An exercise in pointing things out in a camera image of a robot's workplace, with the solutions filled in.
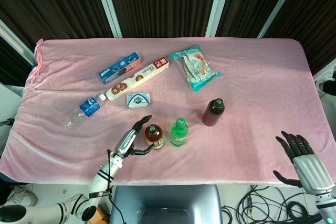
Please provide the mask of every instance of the plastic snack bag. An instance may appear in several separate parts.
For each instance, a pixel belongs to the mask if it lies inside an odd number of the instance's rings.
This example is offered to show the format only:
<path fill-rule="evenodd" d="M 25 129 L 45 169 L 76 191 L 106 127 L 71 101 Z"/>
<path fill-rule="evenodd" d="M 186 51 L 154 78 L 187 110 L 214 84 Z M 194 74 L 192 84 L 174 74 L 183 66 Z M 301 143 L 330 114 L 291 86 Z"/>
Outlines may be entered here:
<path fill-rule="evenodd" d="M 222 75 L 209 67 L 199 45 L 171 54 L 169 58 L 182 64 L 187 75 L 187 80 L 194 91 L 200 90 L 214 77 Z"/>

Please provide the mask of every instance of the green sports drink bottle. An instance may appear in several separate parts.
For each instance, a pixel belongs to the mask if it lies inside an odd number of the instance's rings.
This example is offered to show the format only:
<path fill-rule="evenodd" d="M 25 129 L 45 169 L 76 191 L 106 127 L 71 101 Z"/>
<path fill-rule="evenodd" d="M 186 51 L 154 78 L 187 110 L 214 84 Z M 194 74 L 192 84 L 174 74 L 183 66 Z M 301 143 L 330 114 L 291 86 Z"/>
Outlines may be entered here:
<path fill-rule="evenodd" d="M 170 142 L 176 147 L 183 145 L 188 135 L 188 131 L 189 128 L 184 118 L 177 119 L 170 130 Z"/>

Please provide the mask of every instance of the red and white snack box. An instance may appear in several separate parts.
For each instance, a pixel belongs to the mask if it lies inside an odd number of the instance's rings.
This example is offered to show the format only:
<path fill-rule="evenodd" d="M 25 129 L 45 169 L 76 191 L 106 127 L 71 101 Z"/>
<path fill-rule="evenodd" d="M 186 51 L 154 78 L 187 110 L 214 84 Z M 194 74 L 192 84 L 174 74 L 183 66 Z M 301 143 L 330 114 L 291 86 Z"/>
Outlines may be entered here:
<path fill-rule="evenodd" d="M 109 89 L 106 92 L 106 97 L 110 101 L 113 101 L 118 97 L 121 97 L 123 94 L 126 94 L 128 91 L 139 86 L 140 84 L 144 83 L 145 81 L 148 81 L 168 67 L 168 59 L 166 57 L 162 57 L 152 64 L 148 65 L 147 67 L 143 68 L 142 70 L 136 72 L 134 76 L 119 82 L 113 88 Z"/>

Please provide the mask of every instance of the dark brown bottle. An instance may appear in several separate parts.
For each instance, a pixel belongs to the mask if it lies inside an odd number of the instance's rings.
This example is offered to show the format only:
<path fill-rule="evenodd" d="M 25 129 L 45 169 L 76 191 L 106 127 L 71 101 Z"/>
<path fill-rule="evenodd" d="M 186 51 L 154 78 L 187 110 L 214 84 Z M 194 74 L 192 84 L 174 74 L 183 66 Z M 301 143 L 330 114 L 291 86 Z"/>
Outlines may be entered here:
<path fill-rule="evenodd" d="M 153 149 L 160 149 L 164 144 L 162 129 L 156 124 L 151 124 L 146 128 L 145 136 L 149 145 L 154 144 Z"/>
<path fill-rule="evenodd" d="M 202 121 L 206 126 L 214 126 L 225 109 L 224 102 L 221 98 L 212 100 L 206 108 Z"/>

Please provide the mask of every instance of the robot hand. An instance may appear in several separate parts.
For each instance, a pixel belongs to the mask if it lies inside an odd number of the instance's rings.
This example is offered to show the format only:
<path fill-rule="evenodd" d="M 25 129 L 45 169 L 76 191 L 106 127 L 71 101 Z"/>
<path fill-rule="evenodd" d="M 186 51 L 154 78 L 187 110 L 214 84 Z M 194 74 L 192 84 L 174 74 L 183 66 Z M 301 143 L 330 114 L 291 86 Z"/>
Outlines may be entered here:
<path fill-rule="evenodd" d="M 274 175 L 287 185 L 303 187 L 309 194 L 316 195 L 316 207 L 325 222 L 336 223 L 336 199 L 330 194 L 335 185 L 323 161 L 304 137 L 281 133 L 287 142 L 278 136 L 276 140 L 283 146 L 300 180 L 287 179 L 276 170 Z"/>
<path fill-rule="evenodd" d="M 74 195 L 65 202 L 45 207 L 25 207 L 20 205 L 0 208 L 0 224 L 63 224 L 70 215 L 75 215 L 82 221 L 93 217 L 101 197 L 111 193 L 110 183 L 122 168 L 122 162 L 128 155 L 145 155 L 154 145 L 145 150 L 134 150 L 134 140 L 144 123 L 152 118 L 145 116 L 128 130 L 114 148 L 114 153 L 108 150 L 108 160 L 100 166 L 96 176 L 89 186 L 89 198 L 83 194 Z"/>

